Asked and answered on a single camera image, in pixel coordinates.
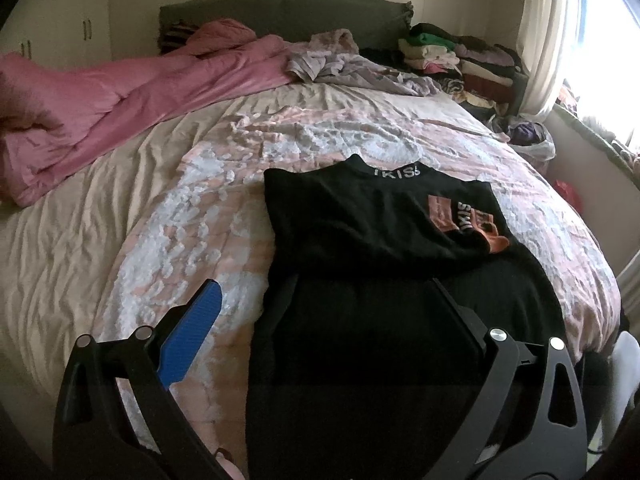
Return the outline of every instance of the folded clothes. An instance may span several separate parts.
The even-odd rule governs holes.
[[[440,45],[446,46],[447,50],[453,50],[456,47],[453,41],[445,40],[444,38],[426,32],[418,34],[417,36],[408,36],[406,41],[413,46]]]
[[[516,67],[514,66],[500,66],[494,65],[492,63],[483,63],[481,61],[476,61],[475,59],[471,60],[474,65],[478,65],[485,70],[488,70],[494,75],[500,77],[506,77],[507,79],[513,79],[516,75]]]
[[[511,56],[511,59],[513,59],[514,64],[516,65],[516,69],[522,72],[522,60],[520,59],[520,56],[518,56],[518,53],[515,50],[513,50],[512,48],[509,48],[508,46],[501,45],[499,43],[497,43],[495,46],[503,49],[507,54],[509,54],[509,56]]]
[[[453,52],[451,52],[449,54],[443,54],[442,56],[429,56],[421,59],[405,59],[404,62],[411,68],[415,68],[417,70],[424,70],[429,64],[440,65],[447,70],[455,70],[460,60]]]
[[[438,36],[447,41],[452,41],[453,43],[462,43],[467,48],[470,48],[471,50],[477,50],[478,52],[489,50],[489,48],[491,47],[487,42],[481,40],[480,38],[476,38],[475,36],[454,36],[452,34],[449,34],[446,30],[443,30],[440,27],[436,27],[431,23],[418,23],[417,25],[414,25],[409,31],[409,35],[411,36],[418,36],[419,34],[423,33],[433,34],[434,36]]]
[[[447,73],[447,70],[440,65],[436,65],[435,63],[429,63],[426,67],[424,67],[423,72],[427,75],[431,75]]]
[[[511,66],[515,65],[513,57],[503,51],[497,46],[492,46],[488,50],[477,52],[467,48],[465,45],[459,43],[455,48],[456,56],[465,57],[467,59],[473,59],[482,63],[491,63],[499,66]]]
[[[441,54],[446,54],[448,49],[443,45],[421,45],[421,46],[413,46],[409,44],[407,40],[400,38],[398,40],[398,48],[400,52],[404,54],[407,59],[421,59],[423,57],[428,56],[439,56]]]
[[[513,79],[509,79],[507,77],[500,77],[499,75],[495,75],[489,70],[482,68],[475,63],[472,63],[467,60],[460,61],[460,72],[463,74],[471,74],[481,77],[482,79],[487,79],[489,81],[493,81],[494,83],[498,83],[503,86],[511,87],[513,86]]]
[[[482,97],[496,101],[498,104],[510,104],[515,99],[513,87],[504,86],[472,74],[464,74],[463,77],[465,90],[469,92],[473,91]]]
[[[442,82],[443,79],[456,79],[460,81],[460,84],[463,84],[462,73],[458,70],[458,67],[456,67],[455,70],[447,70],[446,72],[432,74],[431,79],[438,82]]]

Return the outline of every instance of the window sill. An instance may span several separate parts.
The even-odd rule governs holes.
[[[554,111],[562,118],[562,120],[572,130],[578,132],[580,136],[589,142],[594,148],[600,150],[614,166],[616,166],[625,176],[634,183],[634,185],[640,190],[640,176],[636,175],[633,170],[626,164],[624,159],[618,154],[613,146],[603,139],[599,134],[591,130],[588,126],[585,126],[580,119],[574,116],[571,112],[561,107],[558,104],[554,105]]]

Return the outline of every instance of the dark green headboard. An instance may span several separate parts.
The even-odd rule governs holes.
[[[258,37],[277,34],[287,41],[308,41],[318,32],[348,28],[361,48],[395,49],[409,30],[413,9],[411,2],[386,0],[191,0],[160,8],[160,37],[179,20],[202,25],[233,18]]]

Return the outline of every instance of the window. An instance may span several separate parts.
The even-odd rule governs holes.
[[[567,81],[587,124],[640,152],[640,26],[624,0],[580,0]]]

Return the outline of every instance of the stack of folded clothes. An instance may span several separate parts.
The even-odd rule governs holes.
[[[522,67],[513,50],[473,36],[453,36],[431,23],[415,25],[407,40],[398,43],[405,63],[416,68],[422,60],[425,73],[479,120],[504,115],[514,102],[513,78]],[[439,65],[432,65],[434,56],[440,56]],[[456,62],[445,66],[442,57]]]
[[[398,40],[404,62],[414,71],[426,75],[454,73],[460,76],[460,60],[453,52],[456,45],[434,34],[417,34]]]

